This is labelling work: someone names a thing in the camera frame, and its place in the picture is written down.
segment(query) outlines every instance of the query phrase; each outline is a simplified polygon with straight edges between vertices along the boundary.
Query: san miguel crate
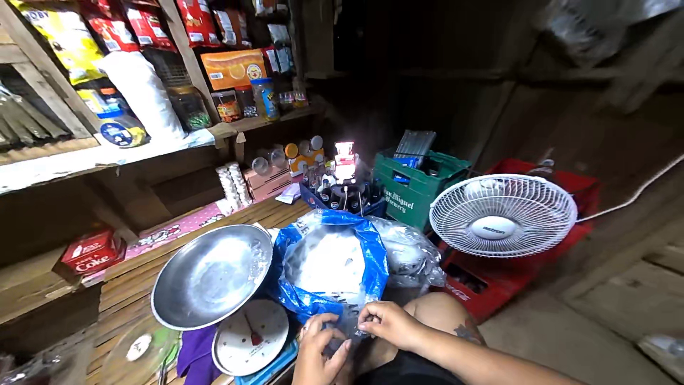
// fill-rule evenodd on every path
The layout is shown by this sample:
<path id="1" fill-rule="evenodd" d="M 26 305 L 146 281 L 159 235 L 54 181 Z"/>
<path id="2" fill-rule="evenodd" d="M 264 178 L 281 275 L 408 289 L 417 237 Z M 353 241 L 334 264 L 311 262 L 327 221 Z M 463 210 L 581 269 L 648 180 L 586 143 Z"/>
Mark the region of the san miguel crate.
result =
<path id="1" fill-rule="evenodd" d="M 393 159 L 394 149 L 376 154 L 374 177 L 384 187 L 387 215 L 425 231 L 430 204 L 444 189 L 463 179 L 471 163 L 445 153 L 429 151 L 420 169 Z"/>

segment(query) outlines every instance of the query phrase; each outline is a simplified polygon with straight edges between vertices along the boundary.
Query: scale dial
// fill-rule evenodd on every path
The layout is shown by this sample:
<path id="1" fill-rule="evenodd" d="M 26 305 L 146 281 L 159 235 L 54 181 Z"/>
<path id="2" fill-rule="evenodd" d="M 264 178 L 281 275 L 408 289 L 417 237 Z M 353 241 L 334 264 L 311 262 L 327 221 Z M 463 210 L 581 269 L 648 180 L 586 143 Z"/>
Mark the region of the scale dial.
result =
<path id="1" fill-rule="evenodd" d="M 214 364 L 232 376 L 256 373 L 278 356 L 288 330 L 282 306 L 267 299 L 249 301 L 219 324 L 211 351 Z"/>

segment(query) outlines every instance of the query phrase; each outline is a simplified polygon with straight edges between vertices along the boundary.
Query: power cord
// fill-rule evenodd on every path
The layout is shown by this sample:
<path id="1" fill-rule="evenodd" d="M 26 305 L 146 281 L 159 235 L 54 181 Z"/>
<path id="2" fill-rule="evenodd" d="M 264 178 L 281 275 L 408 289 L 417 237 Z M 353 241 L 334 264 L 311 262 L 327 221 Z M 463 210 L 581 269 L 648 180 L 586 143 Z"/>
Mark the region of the power cord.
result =
<path id="1" fill-rule="evenodd" d="M 609 209 L 607 209 L 607 210 L 603 210 L 602 212 L 597 212 L 596 214 L 587 216 L 586 218 L 577 219 L 577 222 L 588 221 L 588 220 L 590 220 L 590 219 L 596 218 L 597 216 L 601 216 L 601 215 L 604 215 L 604 214 L 608 214 L 609 212 L 613 212 L 613 211 L 615 211 L 615 210 L 619 210 L 619 209 L 621 209 L 621 208 L 623 208 L 623 207 L 627 207 L 627 206 L 631 205 L 632 203 L 634 203 L 634 201 L 637 200 L 637 198 L 642 194 L 642 192 L 644 192 L 644 190 L 646 190 L 646 187 L 648 187 L 650 184 L 652 184 L 653 182 L 655 182 L 656 179 L 658 179 L 658 178 L 660 178 L 661 176 L 663 176 L 664 173 L 667 173 L 672 167 L 676 166 L 676 165 L 677 165 L 679 162 L 681 162 L 682 160 L 684 160 L 684 153 L 683 153 L 682 155 L 680 155 L 677 159 L 671 161 L 667 166 L 665 166 L 664 169 L 658 171 L 654 176 L 652 176 L 649 180 L 647 180 L 645 183 L 643 183 L 643 184 L 636 190 L 636 192 L 634 193 L 634 196 L 632 196 L 632 198 L 630 198 L 630 200 L 624 202 L 624 203 L 621 204 L 621 205 L 615 206 L 615 207 L 613 207 L 613 208 L 609 208 Z"/>

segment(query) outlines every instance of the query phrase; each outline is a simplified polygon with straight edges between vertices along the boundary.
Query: coke box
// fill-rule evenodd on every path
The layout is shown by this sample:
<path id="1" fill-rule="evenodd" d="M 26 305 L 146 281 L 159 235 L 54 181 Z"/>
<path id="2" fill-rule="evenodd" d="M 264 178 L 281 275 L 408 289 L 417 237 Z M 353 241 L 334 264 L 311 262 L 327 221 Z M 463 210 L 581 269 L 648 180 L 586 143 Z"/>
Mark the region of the coke box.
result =
<path id="1" fill-rule="evenodd" d="M 121 262 L 126 242 L 112 229 L 82 236 L 66 248 L 61 262 L 77 275 L 88 275 Z"/>

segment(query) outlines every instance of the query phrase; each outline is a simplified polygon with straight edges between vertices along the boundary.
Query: electric fan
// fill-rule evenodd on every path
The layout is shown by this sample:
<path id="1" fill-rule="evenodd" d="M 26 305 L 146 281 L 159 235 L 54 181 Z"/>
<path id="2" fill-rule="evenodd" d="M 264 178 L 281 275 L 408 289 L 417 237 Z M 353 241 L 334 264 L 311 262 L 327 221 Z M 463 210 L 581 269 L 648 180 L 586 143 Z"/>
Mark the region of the electric fan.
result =
<path id="1" fill-rule="evenodd" d="M 430 205 L 432 229 L 449 246 L 512 258 L 556 246 L 577 220 L 565 190 L 541 177 L 492 174 L 444 190 Z"/>

